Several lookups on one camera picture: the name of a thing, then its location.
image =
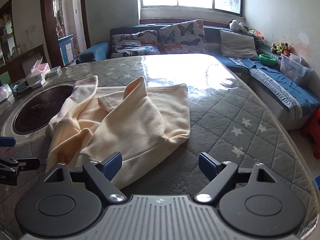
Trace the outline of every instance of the cream sweatshirt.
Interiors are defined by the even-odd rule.
[[[47,171],[59,162],[80,167],[121,152],[119,189],[141,178],[190,135],[185,84],[147,87],[139,77],[127,87],[98,88],[98,77],[77,81],[46,129],[52,137]]]

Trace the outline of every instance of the red stool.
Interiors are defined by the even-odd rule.
[[[313,119],[309,122],[308,126],[301,131],[301,135],[306,137],[308,134],[311,135],[315,143],[312,145],[313,156],[320,159],[320,109]]]

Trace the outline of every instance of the gray pillow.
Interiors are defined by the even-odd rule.
[[[259,59],[253,37],[222,30],[220,30],[220,36],[223,56]]]

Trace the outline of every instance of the blue cabinet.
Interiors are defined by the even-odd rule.
[[[73,38],[73,34],[58,39],[60,52],[61,52],[64,65],[69,64],[76,57],[75,52],[73,50],[72,38]]]

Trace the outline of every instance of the blue blanket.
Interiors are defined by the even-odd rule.
[[[251,59],[231,59],[236,64],[242,64],[249,69],[250,75],[261,82],[277,97],[290,112],[290,119],[309,115],[320,107],[319,97],[308,88],[294,83],[276,69],[263,65],[260,61]]]

